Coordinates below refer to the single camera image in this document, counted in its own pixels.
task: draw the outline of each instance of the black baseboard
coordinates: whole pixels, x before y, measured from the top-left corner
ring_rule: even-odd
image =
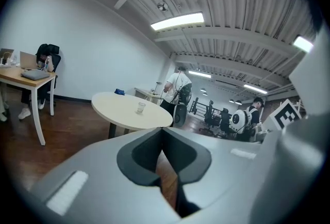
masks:
[[[13,85],[8,85],[7,87],[15,89],[15,90],[19,90],[22,91],[21,87],[17,87],[17,86],[13,86]],[[64,97],[62,95],[54,95],[54,99],[60,99],[60,100],[67,100],[67,101],[73,101],[73,102],[81,102],[81,103],[91,103],[91,100],[88,99],[80,99],[80,98],[70,98],[70,97]]]
[[[70,98],[70,97],[64,97],[62,95],[56,95],[56,94],[54,95],[54,99],[81,102],[81,103],[91,103],[92,102],[91,100],[88,100],[88,99]]]

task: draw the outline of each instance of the corrugated metal ceiling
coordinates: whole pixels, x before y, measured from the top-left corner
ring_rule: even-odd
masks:
[[[157,8],[157,3],[165,2],[168,12]],[[205,25],[202,27],[227,27],[260,33],[291,44],[297,35],[313,40],[313,31],[308,7],[302,0],[128,0],[130,5],[142,15],[148,23],[154,23],[180,14],[203,12]],[[271,51],[260,45],[244,43],[243,41],[222,40],[212,38],[169,40],[167,44],[176,54],[203,55],[235,60],[257,68],[274,71],[288,56]],[[276,74],[287,78],[297,65],[293,60]],[[235,79],[255,84],[259,78],[240,71],[210,67],[192,63],[190,69],[200,68],[201,71],[222,74]],[[277,86],[262,81],[259,85],[265,89]]]

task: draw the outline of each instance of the wooden desk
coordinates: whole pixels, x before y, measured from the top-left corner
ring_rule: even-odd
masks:
[[[145,104],[142,114],[137,114],[139,102]],[[98,93],[92,97],[94,110],[110,122],[109,138],[113,138],[117,125],[128,130],[144,130],[153,127],[168,127],[173,117],[165,109],[147,100],[132,95],[119,95],[112,92]]]
[[[144,90],[144,89],[135,88],[135,91],[136,91],[135,92],[136,97],[146,99],[148,101],[155,103],[156,105],[158,104],[158,100],[161,99],[160,95],[152,94],[149,91]]]
[[[31,91],[33,119],[35,122],[40,144],[45,145],[46,142],[42,134],[40,120],[39,120],[37,91],[39,87],[43,86],[48,82],[51,82],[50,102],[51,102],[51,116],[53,116],[54,115],[54,84],[55,84],[56,74],[49,73],[50,77],[48,78],[32,81],[21,76],[23,71],[24,71],[23,69],[18,67],[0,68],[0,82],[13,86],[22,87]]]

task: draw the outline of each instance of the open laptop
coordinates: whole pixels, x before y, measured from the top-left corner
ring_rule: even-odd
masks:
[[[34,70],[37,68],[36,55],[20,52],[21,68],[27,70]]]

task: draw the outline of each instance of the white shirt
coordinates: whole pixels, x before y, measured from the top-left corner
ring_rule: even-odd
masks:
[[[177,96],[175,100],[174,96],[177,94],[177,91],[180,91],[180,88],[186,84],[191,84],[191,80],[187,78],[187,76],[184,73],[174,73],[170,76],[170,78],[167,80],[167,82],[170,82],[172,84],[172,87],[169,91],[167,91],[167,94],[164,97],[164,100],[171,104],[177,104],[179,97]]]

